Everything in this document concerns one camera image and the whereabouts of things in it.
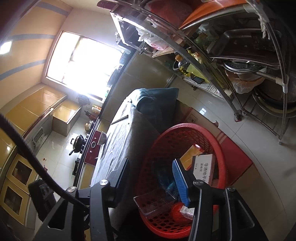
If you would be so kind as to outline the red plastic bag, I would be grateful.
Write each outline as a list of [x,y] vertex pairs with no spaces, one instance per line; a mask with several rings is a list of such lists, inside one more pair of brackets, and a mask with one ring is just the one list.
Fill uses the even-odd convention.
[[180,225],[184,225],[184,224],[188,224],[191,222],[190,219],[185,218],[180,210],[183,207],[183,203],[182,202],[176,202],[175,204],[173,204],[171,206],[171,210],[170,210],[170,216],[173,219],[173,221],[177,224]]

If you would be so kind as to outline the white purple medicine box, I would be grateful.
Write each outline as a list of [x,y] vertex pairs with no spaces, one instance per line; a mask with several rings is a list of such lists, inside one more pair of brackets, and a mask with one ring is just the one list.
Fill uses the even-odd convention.
[[193,157],[193,175],[197,180],[202,180],[211,185],[214,174],[216,157],[214,154]]

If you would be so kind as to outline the orange cardboard box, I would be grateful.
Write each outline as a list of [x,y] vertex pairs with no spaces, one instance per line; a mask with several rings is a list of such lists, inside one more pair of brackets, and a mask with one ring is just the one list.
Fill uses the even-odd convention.
[[204,153],[204,150],[197,144],[193,144],[185,154],[180,158],[180,161],[186,171],[188,171],[193,162],[193,157],[200,156]]

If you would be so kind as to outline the clear plastic tray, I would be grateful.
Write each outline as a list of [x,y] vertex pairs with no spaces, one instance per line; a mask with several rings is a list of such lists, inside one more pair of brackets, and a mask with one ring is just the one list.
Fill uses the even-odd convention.
[[163,188],[136,196],[133,200],[140,213],[147,219],[170,210],[171,206],[176,202],[175,197]]

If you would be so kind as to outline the blue plastic bag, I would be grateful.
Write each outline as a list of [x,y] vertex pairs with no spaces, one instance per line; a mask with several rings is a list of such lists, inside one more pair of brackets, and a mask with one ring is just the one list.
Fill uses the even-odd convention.
[[166,190],[170,195],[177,198],[178,197],[178,188],[173,177],[171,167],[168,167],[164,164],[154,162],[154,173],[157,177],[159,185]]

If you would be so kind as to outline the yellow upper cabinet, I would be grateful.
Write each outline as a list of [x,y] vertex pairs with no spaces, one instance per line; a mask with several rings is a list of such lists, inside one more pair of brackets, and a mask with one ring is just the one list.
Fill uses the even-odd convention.
[[37,172],[27,159],[17,154],[10,165],[1,190],[1,206],[17,222],[26,224],[30,205],[28,186],[37,178]]

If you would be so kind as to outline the range hood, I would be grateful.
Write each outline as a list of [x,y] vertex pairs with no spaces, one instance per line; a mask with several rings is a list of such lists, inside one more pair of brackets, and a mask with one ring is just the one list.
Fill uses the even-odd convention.
[[33,154],[37,154],[52,131],[53,114],[49,113],[28,132],[25,141]]

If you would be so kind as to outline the dark red built-in oven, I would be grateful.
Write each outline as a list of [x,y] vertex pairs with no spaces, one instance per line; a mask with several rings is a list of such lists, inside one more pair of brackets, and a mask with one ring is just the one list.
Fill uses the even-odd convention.
[[100,150],[100,145],[98,144],[99,138],[101,136],[100,131],[95,131],[93,136],[90,139],[90,145],[86,150],[86,156],[84,162],[90,165],[95,166]]

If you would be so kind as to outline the black wok with lid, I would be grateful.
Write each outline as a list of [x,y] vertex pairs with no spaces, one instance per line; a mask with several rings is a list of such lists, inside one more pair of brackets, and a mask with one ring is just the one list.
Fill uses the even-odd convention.
[[84,145],[84,137],[79,135],[76,138],[72,138],[70,144],[73,146],[73,150],[69,153],[69,156],[73,153],[79,153]]

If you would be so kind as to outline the white ceramic bowl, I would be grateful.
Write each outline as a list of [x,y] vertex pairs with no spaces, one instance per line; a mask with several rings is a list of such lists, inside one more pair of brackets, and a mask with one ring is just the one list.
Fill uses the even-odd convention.
[[103,144],[106,143],[106,140],[107,140],[106,133],[105,133],[105,132],[101,132],[101,133],[100,133],[100,136],[99,136],[99,138],[98,138],[98,142],[97,142],[97,144],[98,144],[99,146],[102,146]]

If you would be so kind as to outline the grey tablecloth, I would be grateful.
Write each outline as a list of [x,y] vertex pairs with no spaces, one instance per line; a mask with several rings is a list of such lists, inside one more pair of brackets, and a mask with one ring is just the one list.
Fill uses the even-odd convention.
[[106,143],[100,148],[91,179],[91,186],[109,178],[120,164],[129,160],[130,171],[124,184],[121,202],[109,210],[111,224],[118,226],[134,205],[133,197],[145,154],[159,136],[159,132],[130,102],[121,104],[113,121],[128,115],[128,119],[110,125]]

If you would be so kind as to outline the long thin wooden stick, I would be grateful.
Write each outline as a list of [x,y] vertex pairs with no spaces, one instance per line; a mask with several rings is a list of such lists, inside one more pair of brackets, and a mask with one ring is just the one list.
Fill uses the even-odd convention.
[[120,121],[123,121],[123,120],[126,120],[126,119],[128,119],[128,115],[125,115],[125,116],[119,118],[118,120],[113,121],[111,123],[111,125],[114,125],[114,124],[119,123]]

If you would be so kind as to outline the window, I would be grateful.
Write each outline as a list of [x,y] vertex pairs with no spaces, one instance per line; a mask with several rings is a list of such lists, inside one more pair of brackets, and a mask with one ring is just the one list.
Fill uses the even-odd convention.
[[46,77],[104,102],[109,80],[122,64],[124,50],[82,35],[61,32],[46,69]]

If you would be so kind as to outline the metal storage rack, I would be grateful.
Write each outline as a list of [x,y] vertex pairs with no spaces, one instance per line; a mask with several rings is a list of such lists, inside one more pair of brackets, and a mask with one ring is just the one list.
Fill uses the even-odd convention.
[[279,140],[295,117],[295,1],[99,1],[119,39],[143,52],[136,28],[168,44],[187,83],[226,101]]

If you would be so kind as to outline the pink white plastic bag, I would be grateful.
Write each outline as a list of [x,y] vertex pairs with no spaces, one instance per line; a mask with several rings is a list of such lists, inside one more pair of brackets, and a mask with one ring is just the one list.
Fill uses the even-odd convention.
[[136,30],[138,34],[138,42],[145,42],[150,47],[160,51],[163,51],[168,47],[168,44],[158,36],[155,36],[152,33],[140,28],[136,28]]

